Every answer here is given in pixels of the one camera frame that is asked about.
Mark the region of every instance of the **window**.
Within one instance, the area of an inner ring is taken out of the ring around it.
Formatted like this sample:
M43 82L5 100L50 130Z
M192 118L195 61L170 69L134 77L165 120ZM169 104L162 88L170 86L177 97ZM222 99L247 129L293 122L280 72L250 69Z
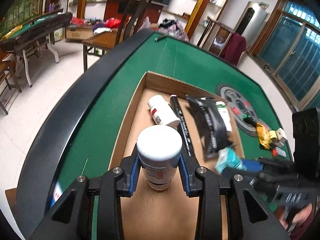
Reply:
M279 0L268 23L253 51L259 50L257 57L279 77L276 81L287 96L304 109L320 94L320 24L302 0Z

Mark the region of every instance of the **red cloth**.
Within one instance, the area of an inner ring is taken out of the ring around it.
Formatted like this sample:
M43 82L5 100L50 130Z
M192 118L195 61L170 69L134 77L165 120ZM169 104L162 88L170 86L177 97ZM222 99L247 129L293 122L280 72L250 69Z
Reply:
M239 33L234 33L223 49L220 57L229 64L236 66L242 52L246 50L245 38Z
M292 230L290 234L291 240L299 240L299 238L304 234L304 232L307 230L307 228L311 225L311 222L313 221L314 212L315 210L312 206L312 211L308 216L307 220L300 227L295 226L295 228Z
M73 17L71 19L71 23L72 24L77 24L77 25L82 25L82 24L84 24L84 20L76 18L76 17Z
M111 29L112 28L119 28L120 22L121 22L120 19L110 18L110 19L106 20L104 25L105 25L105 27L111 28Z

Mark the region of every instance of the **metal screw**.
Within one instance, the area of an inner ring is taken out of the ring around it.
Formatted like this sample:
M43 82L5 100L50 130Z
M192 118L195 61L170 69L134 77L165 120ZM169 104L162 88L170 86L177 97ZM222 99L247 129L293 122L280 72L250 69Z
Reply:
M77 181L78 181L78 182L83 182L83 181L85 181L85 176L84 176L84 175L79 175L79 176L77 177Z
M199 167L199 168L197 168L197 171L198 171L199 173L203 174L203 173L206 173L206 172L207 172L207 169L206 169L205 167Z
M242 180L243 180L243 177L242 177L240 174L234 175L233 178L234 178L236 181L242 181Z
M112 169L112 172L115 174L119 174L122 171L122 169L120 167L115 167Z

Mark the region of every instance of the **person's hand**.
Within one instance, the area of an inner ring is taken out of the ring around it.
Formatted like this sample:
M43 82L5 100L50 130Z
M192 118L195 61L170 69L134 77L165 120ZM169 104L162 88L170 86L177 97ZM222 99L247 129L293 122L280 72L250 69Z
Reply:
M296 223L297 227L301 226L307 220L307 218L310 216L311 211L312 211L312 204L310 203L308 206L304 207L302 210L300 210L299 213L297 213L294 216L292 223ZM277 209L275 211L275 216L279 220L281 225L284 227L284 229L287 229L288 223L287 223L287 221L285 221L283 219L283 216L284 216L284 207L283 206L277 207Z

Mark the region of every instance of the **white table leg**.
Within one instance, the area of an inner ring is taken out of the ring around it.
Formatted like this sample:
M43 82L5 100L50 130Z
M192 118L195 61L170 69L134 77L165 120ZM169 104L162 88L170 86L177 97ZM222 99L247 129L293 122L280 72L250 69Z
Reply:
M37 44L37 46L38 46L38 52L39 52L39 55L40 55L40 58L43 58L43 54L42 54L42 49L41 49L41 47L40 47L40 44L39 44L39 41L36 41L36 44Z
M56 52L54 50L54 48L52 47L51 43L47 43L48 49L53 53L54 55L54 59L56 60L56 63L59 63L59 55L58 52Z
M26 69L26 78L28 80L29 87L32 87L32 82L29 76L28 59L26 57L26 51L23 50L22 53L23 53L23 59L24 59L24 67Z

